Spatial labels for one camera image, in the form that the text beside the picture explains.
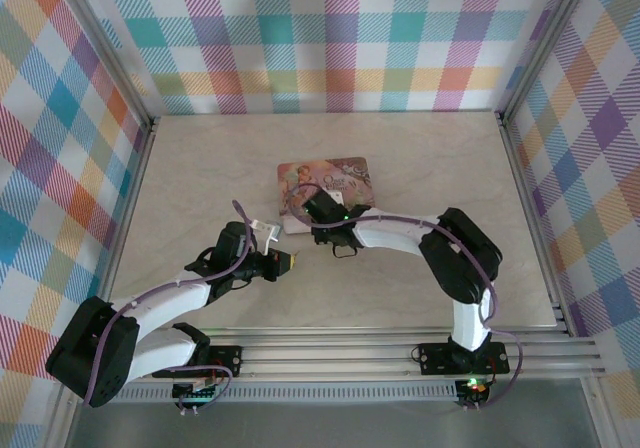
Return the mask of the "pink illustrated diary book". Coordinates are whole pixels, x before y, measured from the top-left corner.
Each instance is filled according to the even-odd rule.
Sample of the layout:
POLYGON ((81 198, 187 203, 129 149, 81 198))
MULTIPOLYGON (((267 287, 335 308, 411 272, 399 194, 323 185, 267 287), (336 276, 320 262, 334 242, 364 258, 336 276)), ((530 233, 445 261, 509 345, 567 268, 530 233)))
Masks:
MULTIPOLYGON (((279 214, 284 232, 288 235, 309 233, 310 228, 291 213, 288 196, 301 184, 320 185, 331 196, 336 197, 348 210, 356 204, 375 205, 374 192, 367 161, 364 157, 320 159, 312 161, 282 163, 277 167, 280 191, 279 214)), ((302 204, 316 189, 303 186, 292 194, 292 204, 300 215, 302 204)))

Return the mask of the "aluminium extrusion base rails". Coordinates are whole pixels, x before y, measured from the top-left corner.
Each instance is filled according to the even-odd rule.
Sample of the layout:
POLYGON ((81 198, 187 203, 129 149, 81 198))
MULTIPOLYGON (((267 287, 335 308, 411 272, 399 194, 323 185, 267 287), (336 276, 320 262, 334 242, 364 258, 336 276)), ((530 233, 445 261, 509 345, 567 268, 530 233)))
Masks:
MULTIPOLYGON (((411 350, 444 341, 446 328, 218 328, 215 345, 243 347, 242 381, 399 381, 420 378, 411 350)), ((514 332, 523 345, 520 376, 558 379, 599 376, 604 361, 590 338, 559 325, 514 332)))

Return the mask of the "grey metal sheet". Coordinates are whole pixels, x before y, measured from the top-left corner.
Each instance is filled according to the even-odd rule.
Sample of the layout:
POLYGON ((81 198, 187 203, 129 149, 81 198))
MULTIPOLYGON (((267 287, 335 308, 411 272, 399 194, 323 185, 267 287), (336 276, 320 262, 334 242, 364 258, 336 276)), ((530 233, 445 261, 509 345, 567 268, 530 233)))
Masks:
POLYGON ((584 418, 429 409, 238 403, 188 417, 169 405, 117 404, 80 411, 65 448, 601 448, 584 418))

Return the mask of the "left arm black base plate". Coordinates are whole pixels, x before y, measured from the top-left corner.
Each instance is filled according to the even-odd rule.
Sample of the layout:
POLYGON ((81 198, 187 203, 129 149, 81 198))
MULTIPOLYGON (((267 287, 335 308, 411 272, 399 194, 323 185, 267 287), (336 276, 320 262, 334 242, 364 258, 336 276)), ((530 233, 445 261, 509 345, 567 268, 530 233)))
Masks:
POLYGON ((233 376, 241 372, 243 347, 239 345, 209 345, 194 351, 189 366, 219 365, 230 369, 233 376))

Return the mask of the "aluminium table side rail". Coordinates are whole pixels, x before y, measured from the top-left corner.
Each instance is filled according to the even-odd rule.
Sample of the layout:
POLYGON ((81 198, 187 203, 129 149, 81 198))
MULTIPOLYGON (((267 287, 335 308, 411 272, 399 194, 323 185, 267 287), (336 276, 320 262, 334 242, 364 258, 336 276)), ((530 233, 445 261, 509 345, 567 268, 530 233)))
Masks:
POLYGON ((121 218, 116 226, 112 245, 107 253, 104 270, 99 279, 99 284, 94 294, 109 301, 113 292, 116 275, 122 259, 127 235, 131 226, 133 214, 142 186, 142 181, 149 163, 151 151, 156 138, 157 130, 162 117, 151 119, 148 125, 143 126, 140 151, 133 164, 129 188, 122 204, 121 218))
POLYGON ((542 277, 548 292, 548 297, 555 311, 560 312, 560 320, 564 323, 564 332, 570 337, 576 337, 576 326, 572 315, 568 310, 568 305, 561 290, 560 280, 555 270, 551 251, 549 250, 540 217, 532 193, 527 185, 525 170, 519 158, 517 147, 513 141, 508 123, 500 112, 494 113, 501 140, 503 142, 506 156, 509 160, 520 203, 527 222, 533 247, 536 253, 538 265, 541 269, 542 277))

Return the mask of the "plaid fabric wall panel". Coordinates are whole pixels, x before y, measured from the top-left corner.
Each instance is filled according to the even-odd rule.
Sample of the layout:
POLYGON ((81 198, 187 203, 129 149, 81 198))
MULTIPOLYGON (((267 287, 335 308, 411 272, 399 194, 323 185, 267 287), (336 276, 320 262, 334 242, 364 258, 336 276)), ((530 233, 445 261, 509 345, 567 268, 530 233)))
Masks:
POLYGON ((0 0, 0 448, 37 448, 46 359, 102 281, 142 134, 66 0, 0 0))
POLYGON ((495 109, 560 0, 87 0, 155 115, 495 109))
POLYGON ((640 448, 640 0, 550 0, 555 35, 508 132, 561 298, 640 448))

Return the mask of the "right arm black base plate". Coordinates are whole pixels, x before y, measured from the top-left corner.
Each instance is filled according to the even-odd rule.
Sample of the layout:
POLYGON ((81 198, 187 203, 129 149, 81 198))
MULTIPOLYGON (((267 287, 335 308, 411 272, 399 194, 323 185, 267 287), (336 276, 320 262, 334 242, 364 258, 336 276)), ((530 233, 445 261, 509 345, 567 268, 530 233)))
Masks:
POLYGON ((423 343, 417 346, 422 375, 508 374, 510 365, 503 343, 490 342, 469 352, 449 343, 423 343))

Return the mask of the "aluminium corner frame post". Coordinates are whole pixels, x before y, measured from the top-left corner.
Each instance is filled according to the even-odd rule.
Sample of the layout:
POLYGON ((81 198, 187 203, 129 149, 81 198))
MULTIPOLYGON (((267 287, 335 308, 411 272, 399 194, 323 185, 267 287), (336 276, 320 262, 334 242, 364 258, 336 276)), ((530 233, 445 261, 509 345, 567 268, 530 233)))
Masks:
POLYGON ((535 44, 525 53, 519 76, 515 78, 511 89, 507 89, 504 100, 500 101, 495 111, 502 126, 507 126, 515 118, 516 112, 524 103, 533 83, 541 72, 546 60, 556 46, 560 36, 581 0, 551 0, 552 6, 543 23, 537 22, 533 29, 538 34, 535 44))
POLYGON ((147 131, 152 131, 154 117, 149 114, 141 97, 135 90, 116 50, 113 48, 106 31, 100 23, 99 18, 95 15, 90 3, 87 0, 65 1, 69 4, 71 11, 84 29, 86 37, 93 46, 99 60, 104 64, 114 84, 120 90, 124 101, 132 109, 141 125, 147 131))

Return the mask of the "aluminium short frame post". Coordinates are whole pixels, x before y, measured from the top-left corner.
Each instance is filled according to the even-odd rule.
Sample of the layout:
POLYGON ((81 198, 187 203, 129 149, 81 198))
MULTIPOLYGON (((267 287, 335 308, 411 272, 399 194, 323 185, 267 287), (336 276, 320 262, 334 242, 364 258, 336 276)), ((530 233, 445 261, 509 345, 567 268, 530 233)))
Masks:
POLYGON ((67 388, 57 395, 42 448, 65 448, 81 399, 67 388))
POLYGON ((616 409, 601 378, 583 377, 582 390, 601 448, 623 448, 616 426, 616 409))

